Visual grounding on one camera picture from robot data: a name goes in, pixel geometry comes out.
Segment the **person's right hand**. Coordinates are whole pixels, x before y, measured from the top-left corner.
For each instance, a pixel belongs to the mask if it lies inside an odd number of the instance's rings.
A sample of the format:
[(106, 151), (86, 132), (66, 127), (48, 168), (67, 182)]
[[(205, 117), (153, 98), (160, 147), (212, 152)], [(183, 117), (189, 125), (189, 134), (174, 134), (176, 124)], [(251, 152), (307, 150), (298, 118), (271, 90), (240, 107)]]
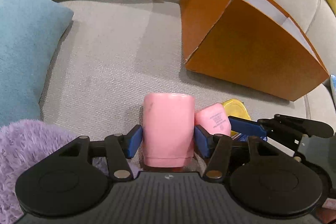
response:
[(319, 207), (316, 209), (316, 216), (322, 223), (335, 223), (336, 211)]

